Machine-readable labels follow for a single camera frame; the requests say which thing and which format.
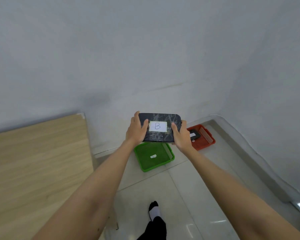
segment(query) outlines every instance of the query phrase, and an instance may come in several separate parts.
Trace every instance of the white wall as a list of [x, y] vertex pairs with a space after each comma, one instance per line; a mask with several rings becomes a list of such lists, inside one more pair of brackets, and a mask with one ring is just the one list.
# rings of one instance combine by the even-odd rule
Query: white wall
[[220, 111], [300, 190], [300, 0], [285, 0]]
[[0, 131], [83, 111], [93, 152], [130, 117], [218, 111], [282, 0], [0, 0]]

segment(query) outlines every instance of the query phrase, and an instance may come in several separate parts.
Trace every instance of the person's left hand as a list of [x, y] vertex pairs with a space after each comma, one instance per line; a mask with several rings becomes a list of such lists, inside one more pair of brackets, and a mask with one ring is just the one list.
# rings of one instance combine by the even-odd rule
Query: person's left hand
[[139, 119], [140, 111], [137, 111], [134, 114], [134, 117], [131, 118], [130, 126], [126, 132], [126, 141], [132, 141], [133, 145], [136, 147], [140, 144], [145, 138], [149, 121], [146, 119], [143, 122], [143, 126], [141, 128], [141, 122]]

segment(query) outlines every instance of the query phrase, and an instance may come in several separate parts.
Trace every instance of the white sticker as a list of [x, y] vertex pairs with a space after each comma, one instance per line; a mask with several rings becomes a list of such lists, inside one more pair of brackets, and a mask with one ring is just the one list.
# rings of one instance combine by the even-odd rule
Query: white sticker
[[149, 131], [167, 132], [167, 122], [150, 121]]

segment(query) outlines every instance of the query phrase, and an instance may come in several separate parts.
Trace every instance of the wooden table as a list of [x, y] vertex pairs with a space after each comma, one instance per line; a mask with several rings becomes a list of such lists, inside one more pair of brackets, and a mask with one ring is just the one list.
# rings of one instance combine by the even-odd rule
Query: wooden table
[[0, 133], [0, 239], [30, 239], [92, 171], [80, 114]]

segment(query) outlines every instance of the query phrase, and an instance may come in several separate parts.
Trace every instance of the red plastic tray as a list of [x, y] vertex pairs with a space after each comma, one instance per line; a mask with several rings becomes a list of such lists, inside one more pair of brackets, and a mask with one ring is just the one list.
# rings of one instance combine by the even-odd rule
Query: red plastic tray
[[201, 135], [194, 142], [191, 142], [192, 146], [197, 151], [216, 143], [216, 140], [212, 137], [212, 134], [206, 128], [204, 128], [204, 126], [197, 124], [195, 126], [187, 128], [188, 131], [193, 129], [197, 130]]

